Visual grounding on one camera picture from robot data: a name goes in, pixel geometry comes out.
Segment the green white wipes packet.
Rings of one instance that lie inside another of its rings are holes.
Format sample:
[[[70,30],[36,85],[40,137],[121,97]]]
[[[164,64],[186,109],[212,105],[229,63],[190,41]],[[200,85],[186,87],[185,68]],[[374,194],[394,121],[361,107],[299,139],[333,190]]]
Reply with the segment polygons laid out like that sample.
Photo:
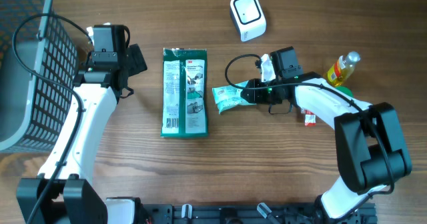
[[[196,138],[208,135],[205,49],[163,50],[161,136]]]

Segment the green lid jar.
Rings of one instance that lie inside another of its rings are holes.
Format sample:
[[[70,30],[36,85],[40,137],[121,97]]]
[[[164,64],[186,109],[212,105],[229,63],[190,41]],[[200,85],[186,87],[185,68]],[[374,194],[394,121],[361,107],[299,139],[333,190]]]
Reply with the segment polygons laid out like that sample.
[[[336,87],[336,89],[339,90],[339,91],[341,91],[342,93],[348,95],[349,97],[353,97],[354,96],[353,93],[352,93],[352,91],[349,88],[347,88],[347,87],[338,86],[338,87]]]

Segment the clear teal small packet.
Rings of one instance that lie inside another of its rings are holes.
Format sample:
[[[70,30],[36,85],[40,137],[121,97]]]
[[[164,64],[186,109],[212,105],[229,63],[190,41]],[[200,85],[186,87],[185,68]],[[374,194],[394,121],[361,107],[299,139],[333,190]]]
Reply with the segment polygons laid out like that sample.
[[[242,89],[235,88],[231,85],[214,87],[212,92],[219,114],[239,105],[253,105],[253,103],[249,103],[241,97]]]

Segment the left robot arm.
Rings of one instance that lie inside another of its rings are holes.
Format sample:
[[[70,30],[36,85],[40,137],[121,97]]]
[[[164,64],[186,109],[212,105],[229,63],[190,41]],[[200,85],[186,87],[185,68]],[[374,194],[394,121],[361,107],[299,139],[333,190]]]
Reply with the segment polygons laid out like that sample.
[[[56,144],[36,178],[20,180],[17,200],[26,223],[143,223],[137,197],[103,200],[91,182],[105,126],[128,79],[146,71],[141,49],[125,25],[96,25],[93,50],[76,73],[71,105]]]

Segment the red stick sachet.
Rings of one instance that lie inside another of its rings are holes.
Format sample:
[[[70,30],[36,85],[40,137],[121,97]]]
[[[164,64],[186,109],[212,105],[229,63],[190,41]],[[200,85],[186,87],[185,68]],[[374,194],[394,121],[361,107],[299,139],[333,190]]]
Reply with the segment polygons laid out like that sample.
[[[316,125],[316,115],[307,109],[301,109],[301,114],[304,115],[304,125],[313,127]]]

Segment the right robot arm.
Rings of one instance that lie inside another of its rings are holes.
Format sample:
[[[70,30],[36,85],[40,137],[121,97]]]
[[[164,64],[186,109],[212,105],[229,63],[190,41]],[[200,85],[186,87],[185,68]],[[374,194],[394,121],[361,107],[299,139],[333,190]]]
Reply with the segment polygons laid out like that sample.
[[[411,173],[400,122],[389,103],[359,101],[317,73],[304,73],[293,47],[259,57],[256,67],[262,76],[248,81],[243,99],[266,105],[289,101],[334,130],[340,176],[316,199],[310,217],[314,223],[337,223],[354,216],[367,200],[390,194],[395,182]]]

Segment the yellow dish soap bottle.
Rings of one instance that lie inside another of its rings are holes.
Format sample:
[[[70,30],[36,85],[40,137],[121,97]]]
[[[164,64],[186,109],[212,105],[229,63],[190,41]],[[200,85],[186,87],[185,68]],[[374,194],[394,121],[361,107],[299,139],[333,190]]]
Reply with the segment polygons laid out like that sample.
[[[356,51],[340,56],[326,72],[326,81],[333,87],[341,86],[354,72],[359,62],[360,54]]]

